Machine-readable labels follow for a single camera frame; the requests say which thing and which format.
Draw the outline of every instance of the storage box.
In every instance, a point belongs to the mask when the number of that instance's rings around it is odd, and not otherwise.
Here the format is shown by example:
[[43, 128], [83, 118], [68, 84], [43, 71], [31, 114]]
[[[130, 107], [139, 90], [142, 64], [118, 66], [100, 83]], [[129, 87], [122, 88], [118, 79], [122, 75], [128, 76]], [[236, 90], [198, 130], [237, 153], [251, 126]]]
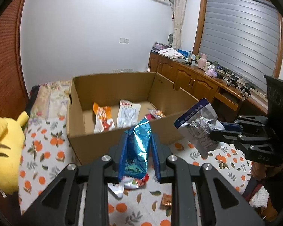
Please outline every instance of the storage box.
[[67, 137], [80, 162], [85, 165], [107, 154], [117, 145], [125, 129], [114, 129], [94, 134], [96, 116], [93, 103], [100, 107], [111, 106], [116, 126], [121, 99], [140, 103], [140, 121], [148, 108], [162, 110], [166, 115], [150, 121], [152, 131], [160, 142], [170, 144], [183, 137], [174, 127], [174, 121], [197, 103], [197, 99], [183, 89], [173, 88], [174, 83], [155, 72], [133, 72], [79, 76], [72, 79], [67, 109]]

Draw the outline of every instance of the yellow plush toy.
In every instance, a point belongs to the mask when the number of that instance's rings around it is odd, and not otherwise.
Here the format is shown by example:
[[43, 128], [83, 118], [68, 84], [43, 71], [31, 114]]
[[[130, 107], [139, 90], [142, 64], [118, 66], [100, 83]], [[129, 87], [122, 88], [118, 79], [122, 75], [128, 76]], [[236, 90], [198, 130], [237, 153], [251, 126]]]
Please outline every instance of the yellow plush toy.
[[26, 112], [22, 112], [17, 121], [0, 117], [0, 190], [6, 194], [19, 190], [18, 173], [25, 139], [21, 127], [28, 118]]

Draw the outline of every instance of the window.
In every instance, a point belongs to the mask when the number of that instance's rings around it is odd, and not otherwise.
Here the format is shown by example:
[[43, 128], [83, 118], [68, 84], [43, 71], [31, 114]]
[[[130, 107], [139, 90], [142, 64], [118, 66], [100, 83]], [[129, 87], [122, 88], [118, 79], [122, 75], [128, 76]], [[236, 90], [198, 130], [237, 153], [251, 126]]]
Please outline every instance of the window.
[[206, 5], [200, 28], [203, 31], [194, 50], [198, 47], [198, 54], [206, 54], [209, 60], [216, 60], [266, 92], [263, 75], [273, 76], [277, 61], [280, 64], [282, 61], [281, 20], [273, 4], [267, 0], [202, 0], [202, 3]]

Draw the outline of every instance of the orange and white snack package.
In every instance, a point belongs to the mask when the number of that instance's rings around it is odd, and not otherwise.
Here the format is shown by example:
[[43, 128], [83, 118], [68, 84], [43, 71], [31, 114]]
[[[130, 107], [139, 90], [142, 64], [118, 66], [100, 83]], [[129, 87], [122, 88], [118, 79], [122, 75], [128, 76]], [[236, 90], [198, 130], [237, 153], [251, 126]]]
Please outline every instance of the orange and white snack package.
[[97, 103], [93, 103], [93, 112], [97, 117], [97, 121], [94, 127], [94, 133], [108, 132], [114, 129], [111, 107], [100, 107]]

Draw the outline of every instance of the bed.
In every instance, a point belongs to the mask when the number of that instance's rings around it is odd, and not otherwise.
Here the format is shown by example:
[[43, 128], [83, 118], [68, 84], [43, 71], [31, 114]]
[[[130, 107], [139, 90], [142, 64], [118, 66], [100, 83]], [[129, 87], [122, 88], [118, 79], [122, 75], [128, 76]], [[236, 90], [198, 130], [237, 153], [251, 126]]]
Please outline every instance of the bed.
[[[24, 214], [47, 185], [69, 163], [79, 161], [66, 137], [66, 112], [69, 100], [69, 82], [51, 82], [41, 85], [25, 128], [26, 141], [19, 170], [19, 204]], [[170, 145], [171, 151], [188, 163], [201, 166], [211, 163], [236, 190], [242, 194], [251, 177], [252, 162], [231, 144], [203, 159], [194, 145], [183, 139]], [[149, 181], [136, 190], [125, 190], [122, 199], [108, 193], [110, 224], [151, 226], [170, 225], [172, 210], [161, 205], [163, 194], [171, 194], [171, 184], [155, 181], [153, 161], [149, 159]]]

